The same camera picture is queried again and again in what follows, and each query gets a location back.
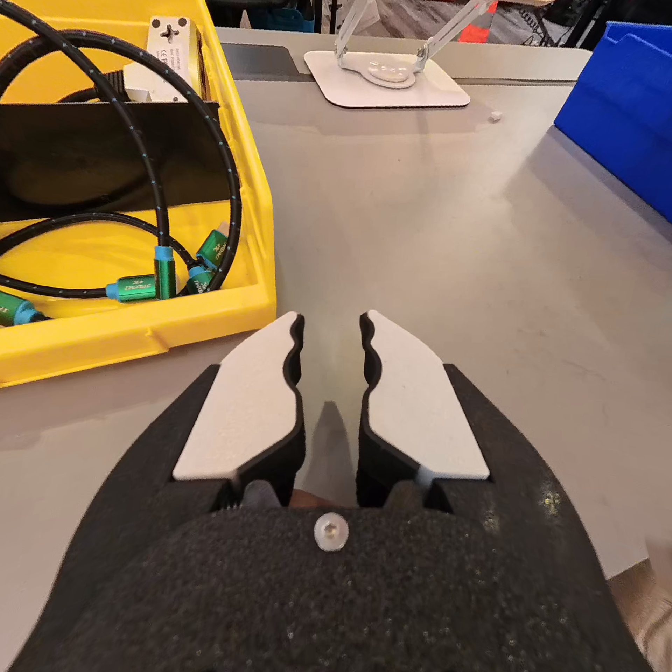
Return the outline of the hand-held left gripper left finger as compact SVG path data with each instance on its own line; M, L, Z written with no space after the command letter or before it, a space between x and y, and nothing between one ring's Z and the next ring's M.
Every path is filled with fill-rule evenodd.
M222 360L173 468L176 481L228 481L236 492L266 481L289 504L306 457L304 330L304 316L287 312Z

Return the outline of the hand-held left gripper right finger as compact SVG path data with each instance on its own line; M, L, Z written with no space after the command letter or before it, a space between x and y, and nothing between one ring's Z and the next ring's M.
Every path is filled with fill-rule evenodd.
M490 483L490 469L441 358L368 310L359 318L366 388L358 435L357 504L384 505L410 481L432 500L441 483Z

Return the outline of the yellow storage bin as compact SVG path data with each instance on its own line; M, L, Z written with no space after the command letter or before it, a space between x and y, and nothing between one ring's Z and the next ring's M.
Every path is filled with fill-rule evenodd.
M264 327L277 307L270 187L250 123L205 1L16 1L55 30L78 29L146 45L155 16L188 18L202 40L210 115L231 148L240 180L241 231L222 288L170 300L120 302L105 294L120 278L153 276L154 208L119 212L150 224L88 221L1 246L1 291L48 319L1 327L1 387L154 356L178 346ZM60 50L29 64L3 104L58 104L92 86ZM1 238L48 218L1 222Z

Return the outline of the blue storage bin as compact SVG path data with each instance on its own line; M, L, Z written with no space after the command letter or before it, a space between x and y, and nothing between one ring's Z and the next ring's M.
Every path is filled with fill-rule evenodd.
M554 125L671 222L671 26L607 22Z

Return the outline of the white HDMI splitter adapter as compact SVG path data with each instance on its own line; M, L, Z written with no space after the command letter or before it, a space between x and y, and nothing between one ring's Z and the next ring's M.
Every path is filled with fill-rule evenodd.
M155 16L146 30L141 51L156 57L179 75L205 100L209 99L201 53L202 40L194 23L184 17ZM134 61L105 72L117 93L131 102L184 102L186 98L166 80Z

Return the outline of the black bin divider panel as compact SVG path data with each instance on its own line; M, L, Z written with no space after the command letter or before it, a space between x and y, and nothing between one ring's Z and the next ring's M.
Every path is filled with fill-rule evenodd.
M168 206L228 200L216 144L188 103L131 103ZM152 210L130 132L108 103L1 105L1 222Z

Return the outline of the white tablet stand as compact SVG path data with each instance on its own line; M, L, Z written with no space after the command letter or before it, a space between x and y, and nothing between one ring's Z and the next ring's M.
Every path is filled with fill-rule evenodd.
M493 1L469 1L415 55L348 49L370 1L353 2L331 52L304 55L324 98L349 109L466 107L470 96L433 61L442 48L487 12Z

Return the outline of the orange reflective cone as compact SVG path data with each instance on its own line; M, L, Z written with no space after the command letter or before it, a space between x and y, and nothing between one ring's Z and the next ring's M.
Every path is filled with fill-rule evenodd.
M477 16L460 32L457 42L462 44L486 44L497 12L497 6L498 1L493 1L488 10Z

